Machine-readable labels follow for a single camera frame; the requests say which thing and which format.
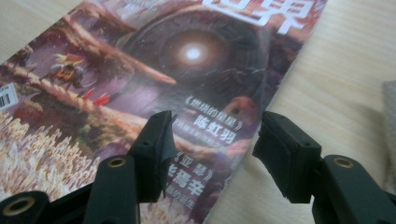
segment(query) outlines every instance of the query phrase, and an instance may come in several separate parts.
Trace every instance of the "book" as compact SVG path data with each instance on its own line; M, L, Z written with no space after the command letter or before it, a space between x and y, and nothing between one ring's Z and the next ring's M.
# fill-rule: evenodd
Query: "book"
M142 223L204 223L325 0L85 0L0 65L0 200L56 200L177 114L166 197Z

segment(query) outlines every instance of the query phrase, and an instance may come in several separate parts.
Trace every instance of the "magazine cover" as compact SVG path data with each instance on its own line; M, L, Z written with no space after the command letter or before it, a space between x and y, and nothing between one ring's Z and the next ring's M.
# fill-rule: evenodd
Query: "magazine cover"
M0 65L0 201L52 201L171 110L178 153L142 223L204 223L326 0L85 0Z

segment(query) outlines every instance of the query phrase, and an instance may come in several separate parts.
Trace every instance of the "wooden table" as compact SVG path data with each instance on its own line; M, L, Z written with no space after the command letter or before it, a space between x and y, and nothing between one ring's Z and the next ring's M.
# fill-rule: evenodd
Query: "wooden table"
M0 1L0 62L80 0ZM396 79L396 2L330 0L269 110L322 146L359 161L383 186L387 168L381 85ZM207 223L313 223L311 205L289 204L250 152Z

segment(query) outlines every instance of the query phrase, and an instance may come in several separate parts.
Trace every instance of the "cover illustration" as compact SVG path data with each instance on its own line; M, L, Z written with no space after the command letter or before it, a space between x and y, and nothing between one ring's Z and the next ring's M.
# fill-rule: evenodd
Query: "cover illustration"
M51 200L172 110L177 156L142 223L204 223L326 0L85 0L0 65L0 201Z

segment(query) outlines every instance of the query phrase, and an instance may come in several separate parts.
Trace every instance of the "barcode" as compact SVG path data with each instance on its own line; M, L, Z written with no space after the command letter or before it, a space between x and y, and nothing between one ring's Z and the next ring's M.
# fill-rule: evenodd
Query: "barcode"
M14 84L9 83L0 87L0 110L4 110L18 103L18 95L15 92Z
M11 104L8 94L0 97L0 108Z

